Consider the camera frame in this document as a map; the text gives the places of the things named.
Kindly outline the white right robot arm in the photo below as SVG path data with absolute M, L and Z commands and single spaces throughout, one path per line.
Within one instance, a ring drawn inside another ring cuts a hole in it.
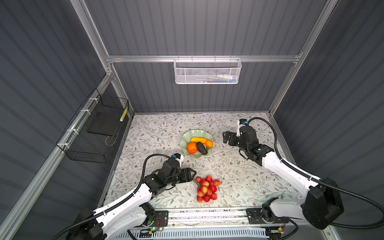
M 277 218 L 294 218 L 306 220 L 323 230 L 344 212 L 333 180 L 327 178 L 325 185 L 319 184 L 320 178 L 281 159 L 273 148 L 260 144 L 252 127 L 240 125 L 236 132 L 223 132 L 223 142 L 239 148 L 243 158 L 277 174 L 302 195 L 301 200 L 273 197 L 263 203 L 261 216 L 266 223 L 272 223 Z

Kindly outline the fake yellow corn cob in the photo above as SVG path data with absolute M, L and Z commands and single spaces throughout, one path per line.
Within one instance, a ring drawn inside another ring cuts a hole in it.
M 192 137 L 191 138 L 191 142 L 195 142 L 195 143 L 202 143 L 202 144 L 205 144 L 207 142 L 207 138 L 202 138 L 202 137 Z

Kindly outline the fake dark avocado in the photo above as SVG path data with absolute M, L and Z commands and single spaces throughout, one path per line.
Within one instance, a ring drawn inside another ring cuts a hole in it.
M 197 150 L 199 153 L 201 153 L 202 155 L 208 154 L 208 150 L 204 144 L 198 142 L 198 143 L 196 143 L 196 146 L 197 146 Z

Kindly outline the small fake orange tangerine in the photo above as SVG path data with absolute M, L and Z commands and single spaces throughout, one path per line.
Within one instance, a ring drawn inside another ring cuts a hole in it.
M 206 142 L 204 143 L 204 145 L 207 147 L 207 148 L 212 148 L 214 143 L 211 141 L 211 140 L 206 140 Z

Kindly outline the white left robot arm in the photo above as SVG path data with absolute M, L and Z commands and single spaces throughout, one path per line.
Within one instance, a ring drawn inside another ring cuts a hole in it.
M 150 226 L 156 211 L 150 204 L 157 195 L 177 184 L 192 182 L 197 172 L 182 168 L 183 156 L 173 154 L 159 170 L 142 173 L 138 185 L 111 204 L 93 211 L 84 209 L 75 222 L 64 230 L 67 240 L 111 240 L 139 226 Z

